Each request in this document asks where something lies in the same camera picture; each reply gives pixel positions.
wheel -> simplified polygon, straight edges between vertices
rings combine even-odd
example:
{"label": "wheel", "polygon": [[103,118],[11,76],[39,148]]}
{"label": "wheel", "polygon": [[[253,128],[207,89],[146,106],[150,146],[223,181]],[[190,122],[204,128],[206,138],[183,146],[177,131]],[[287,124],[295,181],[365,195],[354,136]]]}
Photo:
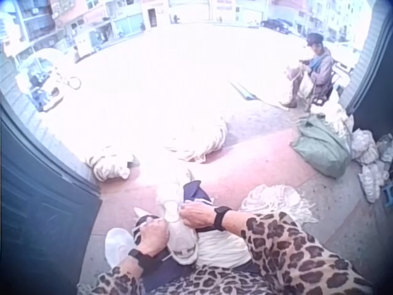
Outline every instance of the wheel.
{"label": "wheel", "polygon": [[74,90],[80,89],[82,86],[82,81],[78,77],[70,77],[67,81],[68,86]]}

red tiled floor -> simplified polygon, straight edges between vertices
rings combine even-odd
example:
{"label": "red tiled floor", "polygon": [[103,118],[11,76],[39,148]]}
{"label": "red tiled floor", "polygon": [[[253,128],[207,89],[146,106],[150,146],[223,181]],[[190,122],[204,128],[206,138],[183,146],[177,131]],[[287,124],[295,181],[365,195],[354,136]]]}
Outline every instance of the red tiled floor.
{"label": "red tiled floor", "polygon": [[[298,187],[315,175],[289,146],[296,136],[291,129],[260,136],[217,151],[204,164],[188,166],[217,204],[237,208],[248,192],[260,184]],[[113,227],[131,229],[134,206],[156,212],[156,185],[142,168],[133,168],[127,181],[102,184],[103,205],[92,234],[104,235]]]}

leopard print clothing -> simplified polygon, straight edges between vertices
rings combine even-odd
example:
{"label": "leopard print clothing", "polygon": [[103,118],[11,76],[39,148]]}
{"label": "leopard print clothing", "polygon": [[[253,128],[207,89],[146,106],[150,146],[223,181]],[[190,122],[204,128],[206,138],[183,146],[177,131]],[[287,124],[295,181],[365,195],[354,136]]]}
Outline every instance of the leopard print clothing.
{"label": "leopard print clothing", "polygon": [[[370,294],[351,263],[325,249],[286,213],[255,214],[241,231],[260,275],[204,266],[151,294]],[[141,294],[119,267],[99,277],[93,294]]]}

leopard print sleeve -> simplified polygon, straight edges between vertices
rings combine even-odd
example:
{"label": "leopard print sleeve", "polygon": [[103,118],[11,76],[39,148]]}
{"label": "leopard print sleeve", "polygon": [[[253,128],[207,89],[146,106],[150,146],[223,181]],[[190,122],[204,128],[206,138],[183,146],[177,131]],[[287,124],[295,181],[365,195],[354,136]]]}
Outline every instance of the leopard print sleeve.
{"label": "leopard print sleeve", "polygon": [[351,263],[325,249],[284,212],[248,218],[241,236],[261,274],[284,294],[370,294]]}
{"label": "leopard print sleeve", "polygon": [[91,294],[140,295],[142,292],[139,279],[117,266],[98,277],[97,285]]}

cap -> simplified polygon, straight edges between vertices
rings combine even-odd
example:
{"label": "cap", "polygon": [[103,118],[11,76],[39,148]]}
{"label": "cap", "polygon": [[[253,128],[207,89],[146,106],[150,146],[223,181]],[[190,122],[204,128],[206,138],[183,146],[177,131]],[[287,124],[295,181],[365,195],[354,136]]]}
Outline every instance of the cap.
{"label": "cap", "polygon": [[324,40],[323,35],[318,33],[310,33],[307,36],[307,46],[311,46],[313,44],[321,44]]}

